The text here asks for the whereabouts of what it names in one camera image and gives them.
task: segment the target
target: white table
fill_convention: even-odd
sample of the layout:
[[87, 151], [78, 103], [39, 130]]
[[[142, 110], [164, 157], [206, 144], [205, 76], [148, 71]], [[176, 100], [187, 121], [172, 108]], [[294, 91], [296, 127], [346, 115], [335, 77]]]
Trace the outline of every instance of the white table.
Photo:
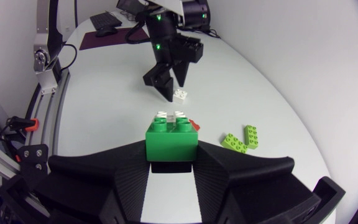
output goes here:
[[[134, 25], [114, 14], [122, 27]], [[84, 21], [68, 43], [80, 48], [84, 34], [91, 31], [91, 21]], [[182, 88], [188, 92], [183, 105], [169, 103], [155, 88], [144, 85], [142, 76], [155, 65], [150, 43], [78, 51], [70, 67], [58, 155], [82, 156], [143, 140], [157, 111], [180, 110], [201, 126], [199, 140], [215, 145], [220, 145], [227, 133], [241, 139], [245, 125], [256, 126], [259, 147], [247, 153], [294, 158], [293, 174], [310, 190], [321, 177], [329, 176], [302, 121], [256, 68], [222, 40], [203, 34], [185, 35], [201, 39], [204, 55], [189, 67]], [[59, 57], [62, 66], [69, 64], [72, 49], [63, 48]], [[193, 173], [150, 173], [142, 222], [200, 221]], [[335, 212], [325, 223], [334, 221]]]

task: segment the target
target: white lego brick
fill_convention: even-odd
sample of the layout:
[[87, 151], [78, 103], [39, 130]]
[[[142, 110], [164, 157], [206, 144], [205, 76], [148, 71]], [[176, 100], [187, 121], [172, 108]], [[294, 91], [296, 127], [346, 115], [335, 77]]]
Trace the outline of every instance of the white lego brick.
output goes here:
[[167, 118], [167, 112], [165, 111], [159, 111], [157, 112], [157, 115], [155, 115], [156, 118]]
[[177, 89], [175, 90], [175, 92], [173, 93], [173, 101], [175, 103], [180, 103], [183, 104], [183, 102], [185, 101], [185, 98], [187, 96], [187, 92]]
[[168, 115], [167, 122], [175, 122], [175, 117], [173, 115]]

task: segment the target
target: green lego brick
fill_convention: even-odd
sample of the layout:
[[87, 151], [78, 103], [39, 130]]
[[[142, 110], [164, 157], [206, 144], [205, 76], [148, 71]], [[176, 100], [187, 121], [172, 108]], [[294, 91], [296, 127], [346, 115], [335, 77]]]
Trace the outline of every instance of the green lego brick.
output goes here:
[[256, 147], [258, 147], [258, 133], [256, 131], [256, 127], [247, 125], [244, 128], [244, 138], [248, 148], [256, 149]]
[[146, 159], [150, 162], [196, 160], [198, 133], [187, 118], [167, 122], [155, 118], [146, 132]]
[[231, 149], [236, 152], [241, 152], [244, 154], [247, 152], [247, 146], [230, 133], [224, 138], [221, 145], [226, 149]]

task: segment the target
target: black plastic mount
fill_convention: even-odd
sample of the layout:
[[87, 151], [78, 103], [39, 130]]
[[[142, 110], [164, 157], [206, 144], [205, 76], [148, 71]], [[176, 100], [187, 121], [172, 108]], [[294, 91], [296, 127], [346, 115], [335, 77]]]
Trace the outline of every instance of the black plastic mount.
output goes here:
[[197, 63], [203, 56], [204, 45], [199, 39], [185, 37], [177, 33], [175, 15], [164, 12], [146, 15], [145, 23], [149, 30], [157, 64], [144, 76], [148, 86], [154, 86], [169, 102], [173, 97], [172, 68], [180, 87], [183, 87], [189, 63]]
[[[0, 188], [24, 223], [140, 223], [150, 163], [145, 141], [81, 157], [52, 156], [51, 173], [34, 189], [50, 217], [24, 201], [19, 175]], [[239, 154], [199, 141], [193, 163], [203, 223], [319, 223], [344, 195], [323, 177], [310, 192], [293, 159]]]
[[6, 120], [6, 126], [8, 126], [11, 131], [17, 131], [34, 125], [35, 121], [31, 119], [18, 118], [17, 116], [13, 116]]

